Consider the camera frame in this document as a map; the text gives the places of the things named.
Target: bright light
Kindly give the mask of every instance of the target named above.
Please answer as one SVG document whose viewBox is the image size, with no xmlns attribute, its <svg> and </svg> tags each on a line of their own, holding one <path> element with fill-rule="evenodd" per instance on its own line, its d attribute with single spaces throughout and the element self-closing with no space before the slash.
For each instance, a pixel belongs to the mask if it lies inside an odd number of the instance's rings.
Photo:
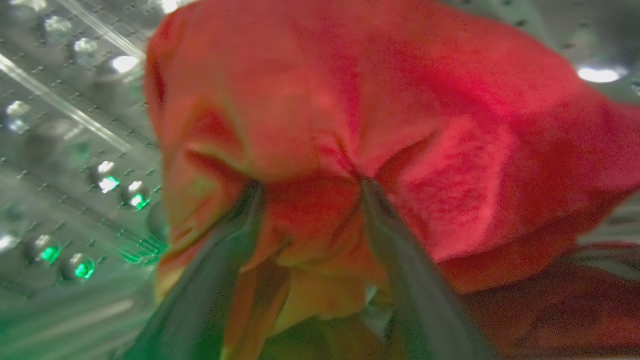
<svg viewBox="0 0 640 360">
<path fill-rule="evenodd" d="M 16 246 L 20 243 L 20 239 L 4 234 L 0 236 L 0 254 L 15 249 Z"/>
<path fill-rule="evenodd" d="M 14 6 L 28 6 L 37 12 L 47 8 L 46 0 L 11 0 L 9 4 Z"/>
<path fill-rule="evenodd" d="M 580 69 L 578 70 L 578 76 L 590 83 L 607 84 L 620 80 L 624 73 L 620 73 L 614 70 L 594 70 L 594 69 Z"/>
<path fill-rule="evenodd" d="M 98 186 L 102 189 L 102 193 L 108 193 L 120 185 L 120 182 L 115 177 L 109 176 L 103 179 Z"/>
<path fill-rule="evenodd" d="M 164 11 L 164 13 L 172 13 L 178 10 L 178 2 L 178 0 L 161 0 L 160 5 L 162 6 L 162 11 Z"/>
<path fill-rule="evenodd" d="M 111 66 L 119 73 L 124 74 L 131 71 L 139 64 L 139 60 L 133 56 L 119 56 L 111 60 Z"/>
</svg>

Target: metal surface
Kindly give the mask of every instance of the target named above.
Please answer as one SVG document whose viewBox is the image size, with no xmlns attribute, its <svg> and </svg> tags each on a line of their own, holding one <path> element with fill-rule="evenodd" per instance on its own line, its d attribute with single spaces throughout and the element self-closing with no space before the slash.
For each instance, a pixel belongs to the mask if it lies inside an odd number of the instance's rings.
<svg viewBox="0 0 640 360">
<path fill-rule="evenodd" d="M 110 359 L 153 312 L 168 227 L 141 65 L 159 21 L 188 2 L 0 0 L 0 359 Z M 637 0 L 446 2 L 640 104 Z M 640 196 L 581 241 L 639 233 Z"/>
</svg>

